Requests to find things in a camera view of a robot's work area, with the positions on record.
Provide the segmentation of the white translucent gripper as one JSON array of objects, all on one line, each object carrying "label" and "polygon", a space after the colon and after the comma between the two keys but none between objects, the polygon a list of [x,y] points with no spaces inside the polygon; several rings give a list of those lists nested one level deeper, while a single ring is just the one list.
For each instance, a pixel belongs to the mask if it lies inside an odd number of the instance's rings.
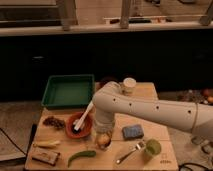
[{"label": "white translucent gripper", "polygon": [[93,121],[93,127],[97,134],[107,134],[109,137],[112,137],[115,127],[115,120],[100,120],[95,117]]}]

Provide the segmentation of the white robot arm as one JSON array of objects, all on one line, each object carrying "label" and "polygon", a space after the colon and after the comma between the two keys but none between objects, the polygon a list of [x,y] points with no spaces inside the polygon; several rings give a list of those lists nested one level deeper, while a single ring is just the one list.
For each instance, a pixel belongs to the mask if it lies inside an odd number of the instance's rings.
[{"label": "white robot arm", "polygon": [[194,102],[150,100],[122,94],[119,83],[110,81],[93,95],[95,130],[114,128],[115,114],[127,114],[213,141],[213,106]]}]

